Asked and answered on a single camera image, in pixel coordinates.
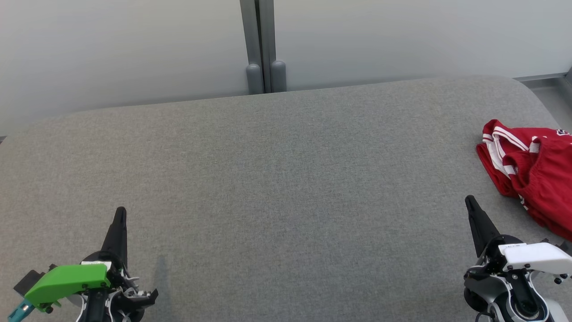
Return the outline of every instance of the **white panel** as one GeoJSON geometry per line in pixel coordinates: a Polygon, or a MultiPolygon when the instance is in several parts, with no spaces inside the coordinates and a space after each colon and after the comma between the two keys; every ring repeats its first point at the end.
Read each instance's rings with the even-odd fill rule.
{"type": "Polygon", "coordinates": [[[0,1],[0,134],[90,108],[248,93],[238,0],[0,1]]]}
{"type": "Polygon", "coordinates": [[[288,89],[572,66],[570,0],[274,0],[288,89]]]}

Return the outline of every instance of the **cable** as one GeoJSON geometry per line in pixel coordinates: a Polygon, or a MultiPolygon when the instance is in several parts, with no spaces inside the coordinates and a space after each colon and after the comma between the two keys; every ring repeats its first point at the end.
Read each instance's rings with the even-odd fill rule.
{"type": "Polygon", "coordinates": [[[486,316],[488,316],[488,317],[494,317],[494,315],[492,315],[492,314],[490,314],[490,313],[488,313],[488,312],[479,312],[479,314],[476,315],[475,322],[479,322],[479,319],[480,319],[480,316],[481,316],[481,315],[486,315],[486,316]]]}

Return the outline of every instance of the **green plastic part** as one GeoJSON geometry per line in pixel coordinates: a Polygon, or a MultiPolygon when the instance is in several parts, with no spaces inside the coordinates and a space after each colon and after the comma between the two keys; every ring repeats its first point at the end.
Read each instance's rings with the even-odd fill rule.
{"type": "Polygon", "coordinates": [[[59,299],[82,292],[85,288],[110,286],[106,275],[105,264],[58,266],[42,276],[24,298],[45,312],[52,304],[59,304],[59,299]]]}

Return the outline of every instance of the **gray floor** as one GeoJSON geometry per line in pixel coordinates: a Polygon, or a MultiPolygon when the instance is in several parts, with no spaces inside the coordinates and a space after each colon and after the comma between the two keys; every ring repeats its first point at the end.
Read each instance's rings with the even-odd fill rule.
{"type": "Polygon", "coordinates": [[[522,83],[536,94],[563,129],[572,131],[572,85],[564,77],[522,83]]]}

